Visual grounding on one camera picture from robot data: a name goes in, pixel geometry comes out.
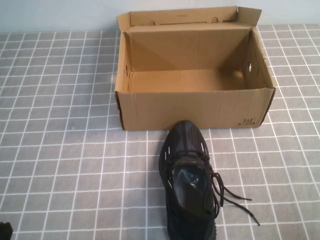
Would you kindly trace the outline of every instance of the shoe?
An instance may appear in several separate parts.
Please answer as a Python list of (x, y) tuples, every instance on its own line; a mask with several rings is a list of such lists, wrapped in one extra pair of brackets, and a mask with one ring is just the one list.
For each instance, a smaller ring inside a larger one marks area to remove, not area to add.
[(215, 218), (224, 201), (243, 209), (260, 225), (248, 209), (225, 198), (226, 191), (236, 199), (251, 201), (228, 190), (220, 174), (213, 171), (209, 159), (206, 141), (190, 121), (177, 123), (164, 141), (159, 172), (165, 188), (167, 230), (171, 240), (215, 240)]

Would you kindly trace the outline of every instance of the grid tablecloth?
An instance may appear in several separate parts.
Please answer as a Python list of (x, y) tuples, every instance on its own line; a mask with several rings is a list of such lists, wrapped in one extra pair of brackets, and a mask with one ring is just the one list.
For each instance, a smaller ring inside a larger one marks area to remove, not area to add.
[[(202, 130), (241, 209), (218, 240), (320, 239), (320, 25), (261, 25), (277, 91), (255, 129)], [(119, 31), (0, 34), (0, 221), (18, 240), (168, 240), (166, 131), (121, 129)]]

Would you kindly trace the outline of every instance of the black shoelace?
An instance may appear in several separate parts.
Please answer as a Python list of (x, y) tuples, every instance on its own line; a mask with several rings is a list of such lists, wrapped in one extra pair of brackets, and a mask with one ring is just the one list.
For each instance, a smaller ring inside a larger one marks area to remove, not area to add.
[[(215, 194), (213, 195), (213, 198), (214, 198), (214, 209), (213, 209), (214, 218), (216, 218), (218, 216), (219, 211), (220, 211), (220, 207), (224, 206), (224, 201), (227, 201), (227, 202), (237, 206), (238, 208), (241, 208), (246, 213), (248, 213), (254, 219), (254, 221), (258, 224), (258, 226), (260, 226), (260, 223), (258, 222), (256, 217), (254, 216), (254, 214), (251, 211), (249, 211), (249, 209), (245, 208), (244, 206), (242, 206), (242, 205), (240, 205), (240, 204), (238, 204), (238, 203), (236, 203), (234, 201), (231, 201), (230, 199), (226, 198), (225, 197), (225, 191), (228, 192), (231, 196), (233, 196), (236, 199), (248, 200), (248, 201), (252, 201), (252, 199), (244, 198), (244, 197), (235, 195), (233, 192), (231, 192), (228, 188), (225, 187), (224, 182), (222, 181), (222, 178), (221, 178), (219, 173), (217, 173), (217, 172), (212, 173), (211, 174), (211, 178), (212, 178), (212, 186), (213, 186), (216, 194), (218, 194), (219, 197), (220, 197), (220, 205), (219, 205), (216, 195)], [(214, 183), (214, 179), (216, 179), (216, 181), (218, 183), (219, 191), (218, 191), (218, 189), (217, 189), (217, 187), (216, 187), (216, 185)]]
[[(236, 199), (252, 201), (251, 198), (244, 198), (244, 197), (235, 195), (227, 187), (225, 187), (224, 182), (221, 178), (221, 175), (219, 173), (213, 171), (213, 169), (209, 163), (210, 158), (206, 154), (204, 154), (203, 152), (196, 151), (196, 150), (188, 150), (188, 151), (182, 150), (182, 151), (178, 151), (178, 152), (173, 153), (169, 157), (168, 160), (171, 162), (172, 158), (178, 158), (179, 155), (188, 156), (191, 158), (200, 157), (204, 161), (205, 166), (207, 166), (206, 168), (207, 168), (207, 171), (209, 172), (209, 175), (211, 177), (212, 186), (213, 186), (216, 194), (218, 194), (218, 196), (220, 197), (220, 204), (219, 204), (217, 196), (215, 194), (213, 194), (213, 201), (214, 201), (213, 216), (214, 216), (214, 218), (217, 218), (217, 216), (219, 215), (219, 212), (220, 212), (220, 207), (223, 207), (224, 201), (227, 201), (228, 203), (231, 203), (231, 204), (237, 206), (238, 208), (241, 208), (242, 210), (244, 210), (247, 214), (249, 214), (254, 219), (254, 221), (258, 224), (258, 226), (260, 226), (260, 223), (258, 222), (256, 217), (254, 216), (254, 214), (251, 211), (249, 211), (249, 209), (247, 209), (244, 206), (242, 206), (234, 201), (231, 201), (230, 199), (225, 197), (225, 191), (226, 191), (227, 193), (229, 193), (231, 196), (233, 196)], [(219, 191), (215, 185), (214, 179), (216, 179), (216, 181), (218, 183)]]

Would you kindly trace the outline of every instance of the shoe insole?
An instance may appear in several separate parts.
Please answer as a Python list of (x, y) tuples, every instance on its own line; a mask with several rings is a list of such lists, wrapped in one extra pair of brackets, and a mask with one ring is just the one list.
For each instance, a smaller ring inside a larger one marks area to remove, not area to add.
[(206, 214), (204, 198), (208, 186), (205, 171), (198, 166), (184, 166), (173, 170), (174, 191), (180, 205), (187, 211)]

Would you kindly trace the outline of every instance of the white wall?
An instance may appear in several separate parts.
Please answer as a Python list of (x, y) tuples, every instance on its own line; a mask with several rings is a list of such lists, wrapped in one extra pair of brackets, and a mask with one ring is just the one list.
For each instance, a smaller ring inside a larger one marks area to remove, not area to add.
[(320, 0), (1, 0), (0, 33), (116, 29), (129, 11), (242, 6), (258, 24), (320, 23)]

